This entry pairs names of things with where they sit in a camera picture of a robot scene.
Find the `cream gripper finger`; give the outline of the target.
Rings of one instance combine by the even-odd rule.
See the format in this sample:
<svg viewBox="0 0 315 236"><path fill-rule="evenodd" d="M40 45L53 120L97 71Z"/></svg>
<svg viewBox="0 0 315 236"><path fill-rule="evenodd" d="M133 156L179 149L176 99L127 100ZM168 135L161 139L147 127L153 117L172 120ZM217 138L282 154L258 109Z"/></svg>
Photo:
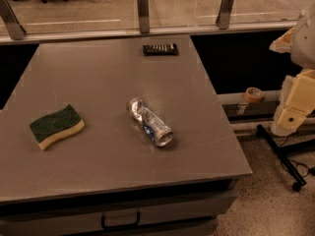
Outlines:
<svg viewBox="0 0 315 236"><path fill-rule="evenodd" d="M272 42L269 49L278 53L289 53L291 50L294 28L287 30L282 36Z"/></svg>
<svg viewBox="0 0 315 236"><path fill-rule="evenodd" d="M315 71L303 69L295 77L286 76L271 126L272 133L279 137L295 133L314 110Z"/></svg>

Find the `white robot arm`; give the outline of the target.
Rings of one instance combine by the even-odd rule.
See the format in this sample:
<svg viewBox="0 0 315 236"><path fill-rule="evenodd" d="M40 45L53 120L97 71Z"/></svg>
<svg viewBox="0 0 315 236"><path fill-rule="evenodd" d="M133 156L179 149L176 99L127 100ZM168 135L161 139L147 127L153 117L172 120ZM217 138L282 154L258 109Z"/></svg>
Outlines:
<svg viewBox="0 0 315 236"><path fill-rule="evenodd" d="M297 24L274 40L270 49L289 53L291 62L302 68L295 77L285 76L271 126L273 134L285 137L315 110L315 4L302 11Z"/></svg>

